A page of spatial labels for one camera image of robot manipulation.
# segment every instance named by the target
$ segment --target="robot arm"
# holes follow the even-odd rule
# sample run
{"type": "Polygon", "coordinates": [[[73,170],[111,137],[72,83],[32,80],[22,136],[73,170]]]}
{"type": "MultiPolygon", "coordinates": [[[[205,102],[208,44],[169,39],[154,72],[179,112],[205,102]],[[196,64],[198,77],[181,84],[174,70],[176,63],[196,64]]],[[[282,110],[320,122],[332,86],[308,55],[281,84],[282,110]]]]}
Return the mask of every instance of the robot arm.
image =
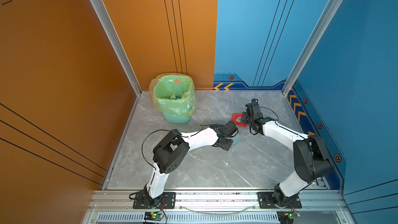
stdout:
{"type": "MultiPolygon", "coordinates": [[[[308,136],[282,126],[273,118],[264,118],[256,99],[246,104],[246,109],[247,112],[242,114],[242,123],[250,125],[255,134],[260,133],[281,142],[294,154],[295,170],[274,188],[275,205],[289,206],[302,189],[318,177],[333,171],[333,162],[319,135],[308,136]]],[[[223,126],[211,125],[200,132],[170,131],[153,149],[155,169],[144,187],[148,206],[158,206],[169,173],[180,165],[187,152],[207,145],[228,151],[232,145],[230,138],[237,130],[235,124],[229,121],[223,126]]]]}
{"type": "Polygon", "coordinates": [[[319,135],[308,136],[282,126],[275,119],[264,118],[256,99],[246,104],[246,110],[242,114],[242,123],[293,151],[295,170],[275,186],[273,197],[277,206],[289,206],[302,189],[334,170],[329,152],[319,135]]]}
{"type": "Polygon", "coordinates": [[[144,195],[150,206],[157,206],[163,194],[169,174],[182,162],[186,154],[202,146],[216,146],[228,151],[233,134],[238,128],[232,121],[225,125],[210,127],[190,133],[171,130],[153,149],[154,169],[149,183],[144,187],[144,195]]]}

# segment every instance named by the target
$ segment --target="yellow chevron arrow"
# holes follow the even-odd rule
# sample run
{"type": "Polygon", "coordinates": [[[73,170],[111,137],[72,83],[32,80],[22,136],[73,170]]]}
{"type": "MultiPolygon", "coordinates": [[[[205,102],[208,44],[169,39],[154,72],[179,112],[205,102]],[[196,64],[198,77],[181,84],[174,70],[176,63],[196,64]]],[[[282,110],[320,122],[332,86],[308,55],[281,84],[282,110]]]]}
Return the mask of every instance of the yellow chevron arrow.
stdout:
{"type": "Polygon", "coordinates": [[[219,90],[218,87],[221,86],[223,83],[218,84],[214,89],[219,90]]]}
{"type": "Polygon", "coordinates": [[[233,83],[229,84],[228,86],[224,87],[225,90],[230,90],[229,87],[232,86],[233,83]]]}
{"type": "Polygon", "coordinates": [[[301,107],[301,105],[299,103],[294,103],[293,105],[294,105],[293,112],[296,113],[296,107],[301,107]]]}
{"type": "Polygon", "coordinates": [[[300,111],[298,111],[298,121],[300,122],[300,116],[301,115],[304,115],[304,116],[307,116],[306,114],[305,114],[305,112],[300,112],[300,111]]]}
{"type": "Polygon", "coordinates": [[[297,98],[297,96],[296,95],[291,95],[290,96],[290,104],[292,104],[292,98],[297,98]]]}

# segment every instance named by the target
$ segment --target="black line stripe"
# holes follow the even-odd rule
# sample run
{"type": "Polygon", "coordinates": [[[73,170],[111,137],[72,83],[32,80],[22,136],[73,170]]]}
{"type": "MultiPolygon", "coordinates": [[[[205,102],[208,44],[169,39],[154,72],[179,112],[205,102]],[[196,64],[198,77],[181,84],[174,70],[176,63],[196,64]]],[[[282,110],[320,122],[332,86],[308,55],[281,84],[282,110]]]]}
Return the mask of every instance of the black line stripe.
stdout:
{"type": "Polygon", "coordinates": [[[169,24],[169,32],[170,32],[170,39],[171,39],[171,41],[172,41],[172,48],[173,48],[174,62],[176,63],[176,73],[178,73],[178,69],[177,69],[177,61],[176,61],[176,54],[174,53],[174,45],[173,45],[173,38],[172,38],[172,30],[170,29],[169,15],[167,14],[166,0],[164,0],[164,7],[165,7],[165,9],[166,9],[167,23],[169,24]]]}
{"type": "Polygon", "coordinates": [[[1,4],[1,5],[5,5],[6,3],[9,3],[9,2],[12,2],[12,0],[10,0],[10,1],[8,1],[8,2],[5,2],[5,3],[1,4]]]}
{"type": "MultiPolygon", "coordinates": [[[[4,121],[2,121],[2,120],[0,120],[0,122],[2,122],[3,124],[6,124],[7,126],[11,127],[12,129],[14,129],[14,130],[16,130],[16,131],[22,133],[23,135],[25,135],[25,136],[27,136],[27,137],[33,139],[34,141],[36,141],[36,142],[38,142],[38,143],[44,145],[45,147],[47,147],[47,148],[49,148],[49,149],[51,149],[51,150],[57,152],[58,154],[60,154],[60,155],[62,155],[62,156],[64,156],[64,157],[66,157],[66,158],[69,159],[70,161],[73,161],[73,162],[77,163],[78,165],[85,167],[84,165],[82,165],[82,164],[80,164],[80,163],[74,161],[72,158],[69,158],[69,157],[65,156],[64,154],[62,154],[61,152],[58,152],[58,151],[54,150],[53,148],[49,147],[48,145],[43,144],[42,142],[38,141],[37,139],[35,139],[35,138],[29,136],[28,134],[26,134],[25,132],[22,132],[22,131],[18,130],[17,128],[11,126],[10,124],[7,124],[6,122],[4,122],[4,121]]],[[[85,168],[88,169],[89,171],[94,172],[95,174],[97,174],[97,175],[103,177],[102,175],[98,174],[97,172],[95,172],[95,171],[93,171],[93,170],[91,170],[91,169],[89,169],[89,168],[87,168],[87,167],[85,167],[85,168]]]]}
{"type": "Polygon", "coordinates": [[[67,169],[67,168],[65,168],[65,167],[63,167],[63,166],[61,166],[61,165],[59,165],[59,164],[57,164],[57,163],[54,163],[54,162],[52,162],[52,161],[50,161],[50,160],[48,160],[48,159],[45,159],[44,157],[41,157],[41,156],[39,156],[39,155],[37,155],[37,154],[34,154],[33,152],[28,151],[27,149],[23,149],[22,147],[17,146],[16,144],[13,144],[13,143],[11,143],[11,142],[9,142],[9,141],[3,139],[3,138],[0,138],[0,139],[1,139],[2,141],[7,142],[7,143],[9,143],[9,144],[11,144],[11,145],[13,145],[13,146],[15,146],[15,147],[18,147],[18,148],[20,148],[20,149],[22,149],[22,150],[24,150],[24,151],[26,151],[26,152],[29,152],[30,154],[33,154],[33,155],[35,155],[35,156],[37,156],[37,157],[39,157],[39,158],[41,158],[41,159],[44,159],[44,160],[46,160],[46,161],[48,161],[48,162],[50,162],[50,163],[52,163],[52,164],[55,164],[55,165],[57,165],[57,166],[59,166],[59,167],[61,167],[61,168],[63,168],[63,169],[66,169],[67,171],[70,171],[70,172],[72,172],[72,173],[74,173],[74,174],[76,174],[76,175],[79,175],[79,176],[81,176],[81,177],[83,177],[83,178],[86,178],[87,180],[90,180],[90,181],[92,181],[92,182],[94,182],[94,183],[96,183],[96,184],[102,185],[101,183],[97,183],[96,181],[93,181],[93,180],[91,180],[90,178],[87,178],[87,177],[85,177],[85,176],[82,176],[81,174],[78,174],[78,173],[76,173],[76,172],[73,172],[73,171],[71,171],[70,169],[67,169]]]}
{"type": "Polygon", "coordinates": [[[276,43],[274,52],[272,53],[271,61],[270,61],[269,64],[268,64],[267,72],[266,72],[266,75],[264,76],[264,79],[263,79],[263,82],[261,83],[261,86],[264,84],[264,81],[266,80],[266,76],[267,76],[269,67],[271,66],[271,62],[272,62],[273,56],[275,55],[275,51],[276,51],[276,48],[278,47],[279,40],[281,40],[281,36],[282,36],[283,30],[285,29],[285,25],[286,25],[286,22],[287,22],[287,18],[288,18],[289,15],[290,15],[290,11],[292,10],[293,3],[294,3],[294,2],[295,2],[295,0],[293,0],[292,4],[291,4],[291,6],[290,6],[290,9],[289,9],[289,13],[287,13],[287,17],[286,17],[285,23],[283,24],[283,28],[282,28],[282,31],[281,31],[281,35],[279,36],[279,39],[278,39],[278,42],[276,43]]]}
{"type": "Polygon", "coordinates": [[[186,56],[186,53],[185,53],[184,31],[183,31],[183,29],[182,29],[182,17],[181,17],[180,0],[178,0],[178,7],[180,8],[180,20],[181,20],[181,32],[182,32],[182,45],[183,45],[183,47],[184,47],[185,70],[186,70],[187,75],[188,75],[187,56],[186,56]]]}
{"type": "Polygon", "coordinates": [[[174,16],[174,26],[176,27],[176,37],[177,37],[177,47],[178,47],[178,55],[180,56],[180,65],[181,65],[181,73],[182,72],[182,61],[181,61],[181,52],[180,52],[180,43],[178,42],[178,33],[177,33],[177,24],[176,24],[176,14],[174,13],[174,4],[172,0],[172,8],[173,8],[173,16],[174,16]]]}
{"type": "Polygon", "coordinates": [[[275,20],[276,12],[278,11],[279,3],[280,3],[280,2],[281,2],[281,0],[279,0],[279,2],[278,2],[278,6],[276,7],[275,14],[274,14],[274,18],[272,19],[271,27],[269,28],[269,32],[268,32],[268,36],[267,36],[267,41],[266,41],[266,44],[264,45],[264,50],[263,50],[263,54],[261,55],[260,62],[258,63],[258,68],[257,68],[256,76],[254,77],[253,87],[254,87],[254,83],[256,82],[256,78],[257,78],[258,70],[260,69],[261,61],[263,60],[264,51],[266,50],[266,47],[267,47],[268,38],[269,38],[269,35],[271,34],[271,29],[272,29],[273,22],[274,22],[274,20],[275,20]]]}
{"type": "Polygon", "coordinates": [[[398,208],[398,206],[389,207],[389,208],[379,208],[379,209],[368,210],[368,211],[361,211],[361,212],[356,212],[356,213],[352,213],[352,214],[366,213],[366,212],[372,212],[372,211],[378,211],[378,210],[385,210],[385,209],[390,209],[390,208],[398,208]]]}
{"type": "Polygon", "coordinates": [[[398,193],[390,194],[390,195],[385,195],[385,196],[382,196],[382,197],[375,197],[375,198],[371,198],[371,199],[367,199],[367,200],[363,200],[363,201],[359,201],[359,202],[353,202],[353,203],[349,203],[349,204],[347,204],[347,205],[351,205],[351,204],[355,204],[355,203],[360,203],[360,202],[371,201],[371,200],[380,199],[380,198],[384,198],[384,197],[390,197],[390,196],[393,196],[393,195],[398,195],[398,193]]]}
{"type": "Polygon", "coordinates": [[[52,136],[51,134],[49,134],[48,132],[44,131],[43,129],[41,129],[40,127],[38,127],[37,125],[33,124],[32,122],[30,122],[29,120],[27,120],[26,118],[22,117],[21,115],[17,114],[16,112],[12,111],[10,108],[6,107],[5,105],[3,105],[2,103],[0,103],[0,105],[2,107],[5,107],[7,110],[9,110],[10,112],[12,112],[13,114],[17,115],[18,117],[22,118],[24,121],[28,122],[29,124],[31,124],[32,126],[36,127],[37,129],[39,129],[40,131],[46,133],[47,135],[49,135],[50,137],[54,138],[56,141],[60,142],[61,144],[63,144],[64,146],[68,147],[69,149],[71,149],[72,151],[76,152],[77,154],[79,154],[80,156],[86,158],[88,161],[92,162],[93,164],[97,165],[98,167],[100,167],[101,169],[107,171],[106,169],[104,169],[103,167],[99,166],[98,164],[96,164],[95,162],[93,162],[92,160],[88,159],[87,157],[83,156],[82,154],[80,154],[79,152],[77,152],[76,150],[72,149],[71,147],[69,147],[68,145],[66,145],[65,143],[61,142],[59,139],[55,138],[54,136],[52,136]]]}
{"type": "Polygon", "coordinates": [[[281,14],[281,18],[279,19],[278,26],[276,27],[276,31],[275,31],[274,37],[272,38],[271,46],[269,47],[268,54],[267,54],[267,58],[266,58],[266,62],[264,63],[264,67],[263,67],[263,70],[261,71],[260,78],[258,79],[257,86],[259,86],[259,84],[260,84],[261,76],[263,75],[264,68],[266,67],[267,60],[268,60],[268,56],[269,56],[269,53],[271,52],[272,44],[273,44],[273,42],[274,42],[274,40],[275,40],[276,33],[278,32],[279,24],[281,23],[281,20],[282,20],[282,17],[283,17],[283,13],[285,12],[286,4],[287,4],[288,1],[289,1],[289,0],[286,0],[285,6],[283,7],[282,14],[281,14]]]}
{"type": "Polygon", "coordinates": [[[349,195],[349,194],[353,194],[353,193],[356,193],[356,192],[360,192],[362,190],[371,189],[371,188],[374,188],[374,187],[377,187],[377,186],[381,186],[381,185],[384,185],[384,184],[387,184],[387,183],[392,183],[392,182],[395,182],[395,181],[398,181],[398,179],[395,179],[395,180],[392,180],[392,181],[389,181],[389,182],[385,182],[385,183],[381,183],[381,184],[378,184],[378,185],[375,185],[375,186],[372,186],[372,187],[368,187],[368,188],[365,188],[365,189],[360,189],[360,190],[345,194],[344,196],[349,195]]]}

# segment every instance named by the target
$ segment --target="blue wall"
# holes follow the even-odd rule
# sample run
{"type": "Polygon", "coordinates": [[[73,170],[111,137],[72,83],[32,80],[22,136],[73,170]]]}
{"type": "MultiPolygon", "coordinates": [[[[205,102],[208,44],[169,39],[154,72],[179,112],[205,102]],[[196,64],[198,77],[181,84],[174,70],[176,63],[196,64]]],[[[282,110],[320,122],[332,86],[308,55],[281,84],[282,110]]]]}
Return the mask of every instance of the blue wall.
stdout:
{"type": "Polygon", "coordinates": [[[278,2],[218,0],[215,74],[236,74],[250,87],[286,80],[328,0],[278,2]]]}
{"type": "Polygon", "coordinates": [[[398,0],[344,0],[298,79],[340,147],[358,223],[398,213],[397,16],[398,0]]]}

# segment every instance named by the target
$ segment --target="vent grille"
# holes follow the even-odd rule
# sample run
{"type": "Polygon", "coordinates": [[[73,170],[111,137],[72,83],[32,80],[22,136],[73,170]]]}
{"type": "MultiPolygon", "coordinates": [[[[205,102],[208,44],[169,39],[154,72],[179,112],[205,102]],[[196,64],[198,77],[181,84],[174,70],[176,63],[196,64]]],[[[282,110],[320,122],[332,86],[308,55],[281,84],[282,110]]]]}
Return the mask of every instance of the vent grille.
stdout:
{"type": "MultiPolygon", "coordinates": [[[[199,214],[192,212],[166,212],[167,223],[280,223],[275,211],[245,212],[237,215],[199,214]]],[[[102,222],[143,222],[144,212],[100,212],[97,221],[102,222]]]]}
{"type": "Polygon", "coordinates": [[[142,222],[142,212],[139,213],[129,213],[129,212],[101,212],[98,216],[98,222],[106,221],[129,221],[129,222],[142,222]]]}

